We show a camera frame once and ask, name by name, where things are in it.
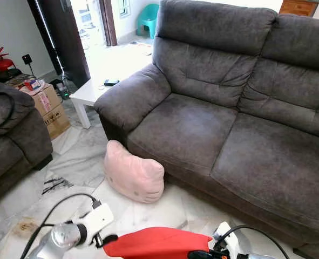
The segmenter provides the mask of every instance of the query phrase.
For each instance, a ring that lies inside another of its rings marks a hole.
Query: red fabric
[[[187,259],[188,252],[208,251],[211,237],[175,228],[145,228],[121,236],[104,247],[109,256],[124,259]]]

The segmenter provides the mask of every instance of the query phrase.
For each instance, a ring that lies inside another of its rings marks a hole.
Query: window
[[[120,7],[120,17],[125,17],[130,14],[129,0],[118,0]]]

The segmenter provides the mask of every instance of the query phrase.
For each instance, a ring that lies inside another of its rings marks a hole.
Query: hello kitty pillow
[[[164,190],[163,166],[153,159],[132,155],[116,140],[106,146],[104,172],[115,190],[134,201],[155,202]]]

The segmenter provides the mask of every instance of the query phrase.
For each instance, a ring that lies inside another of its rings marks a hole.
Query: gray sofa
[[[0,196],[29,171],[52,160],[52,145],[35,102],[0,83]]]
[[[319,20],[161,2],[153,64],[95,103],[109,139],[319,259]]]

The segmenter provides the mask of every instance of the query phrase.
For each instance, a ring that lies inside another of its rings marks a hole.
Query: black cable
[[[30,70],[31,70],[32,75],[35,77],[35,74],[33,73],[33,70],[32,70],[31,63],[29,63],[29,67],[30,67]]]
[[[284,251],[284,249],[277,243],[277,241],[275,241],[271,236],[267,235],[265,232],[261,231],[261,230],[258,230],[256,228],[253,228],[251,226],[248,226],[248,225],[241,225],[241,226],[236,226],[236,227],[233,227],[232,229],[230,229],[228,232],[226,232],[224,235],[222,235],[221,237],[218,238],[218,241],[217,243],[215,244],[215,246],[219,246],[220,243],[228,236],[230,235],[230,233],[234,232],[235,230],[238,230],[238,229],[241,229],[241,228],[247,228],[247,229],[252,229],[252,230],[255,230],[259,233],[261,233],[262,235],[268,237],[278,248],[279,250],[282,252],[282,254],[284,255],[284,257],[286,259],[289,259],[289,256],[288,254]]]
[[[29,250],[30,250],[34,240],[36,239],[37,235],[39,234],[41,228],[43,228],[43,227],[52,227],[53,226],[53,224],[45,224],[45,221],[47,221],[47,219],[50,217],[51,213],[56,209],[56,207],[59,206],[62,202],[66,201],[66,200],[68,200],[68,199],[70,199],[72,197],[81,196],[81,195],[90,197],[93,202],[97,202],[97,199],[95,197],[93,197],[92,195],[87,194],[87,193],[75,193],[75,194],[69,195],[66,198],[64,198],[64,199],[60,200],[59,202],[57,202],[55,204],[55,206],[49,211],[47,216],[44,218],[44,220],[42,221],[42,224],[40,224],[39,227],[35,230],[35,232],[33,232],[33,234],[31,235],[28,243],[26,244],[26,247],[25,247],[23,253],[21,254],[20,259],[25,259],[26,254],[29,252]]]

